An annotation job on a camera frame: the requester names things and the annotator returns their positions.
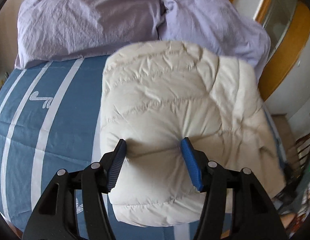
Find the wooden wardrobe with glass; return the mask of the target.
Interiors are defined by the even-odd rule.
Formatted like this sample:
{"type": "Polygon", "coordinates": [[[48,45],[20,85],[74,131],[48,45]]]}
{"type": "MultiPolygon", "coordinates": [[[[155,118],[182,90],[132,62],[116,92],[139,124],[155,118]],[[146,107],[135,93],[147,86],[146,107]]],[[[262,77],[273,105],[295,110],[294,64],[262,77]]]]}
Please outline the wooden wardrobe with glass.
{"type": "Polygon", "coordinates": [[[310,131],[310,10],[302,0],[230,0],[271,38],[259,80],[272,114],[283,114],[296,136],[310,131]]]}

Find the large lavender pillow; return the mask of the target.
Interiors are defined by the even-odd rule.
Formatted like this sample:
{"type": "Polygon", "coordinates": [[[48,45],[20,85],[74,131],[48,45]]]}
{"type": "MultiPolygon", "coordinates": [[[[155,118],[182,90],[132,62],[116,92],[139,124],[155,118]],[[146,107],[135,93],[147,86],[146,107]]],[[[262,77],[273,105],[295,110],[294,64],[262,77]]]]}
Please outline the large lavender pillow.
{"type": "Polygon", "coordinates": [[[163,41],[191,42],[216,55],[247,61],[260,78],[271,40],[256,21],[239,14],[229,0],[162,0],[165,20],[158,27],[163,41]]]}

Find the beige puffer down jacket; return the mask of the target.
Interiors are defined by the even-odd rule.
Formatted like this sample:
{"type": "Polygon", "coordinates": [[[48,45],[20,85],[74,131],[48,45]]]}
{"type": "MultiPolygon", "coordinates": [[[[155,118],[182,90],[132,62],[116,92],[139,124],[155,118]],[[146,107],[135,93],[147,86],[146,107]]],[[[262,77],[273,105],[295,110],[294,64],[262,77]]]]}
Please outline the beige puffer down jacket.
{"type": "Polygon", "coordinates": [[[253,67],[197,44],[135,43],[112,54],[102,77],[100,149],[127,155],[108,197],[118,221],[173,226],[199,220],[180,143],[230,170],[250,168],[267,194],[285,187],[253,67]]]}

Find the blue white striped bedsheet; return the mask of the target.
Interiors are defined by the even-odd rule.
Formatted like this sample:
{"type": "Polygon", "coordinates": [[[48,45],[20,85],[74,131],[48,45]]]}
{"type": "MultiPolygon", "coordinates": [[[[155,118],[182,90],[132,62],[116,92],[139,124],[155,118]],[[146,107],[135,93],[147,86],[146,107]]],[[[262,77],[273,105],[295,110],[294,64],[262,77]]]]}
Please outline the blue white striped bedsheet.
{"type": "MultiPolygon", "coordinates": [[[[59,169],[80,171],[98,161],[102,77],[109,56],[47,62],[14,70],[0,91],[0,212],[25,230],[31,212],[59,169]]],[[[107,209],[117,239],[191,237],[198,220],[135,226],[107,209]]]]}

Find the darker lavender pillow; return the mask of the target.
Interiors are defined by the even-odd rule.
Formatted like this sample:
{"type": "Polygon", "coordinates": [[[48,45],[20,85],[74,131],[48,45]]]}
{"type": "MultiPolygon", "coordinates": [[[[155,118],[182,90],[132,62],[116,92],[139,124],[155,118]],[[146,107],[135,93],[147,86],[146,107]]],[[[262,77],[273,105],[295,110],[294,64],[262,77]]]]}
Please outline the darker lavender pillow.
{"type": "Polygon", "coordinates": [[[163,0],[24,0],[17,18],[17,69],[110,55],[158,39],[163,0]]]}

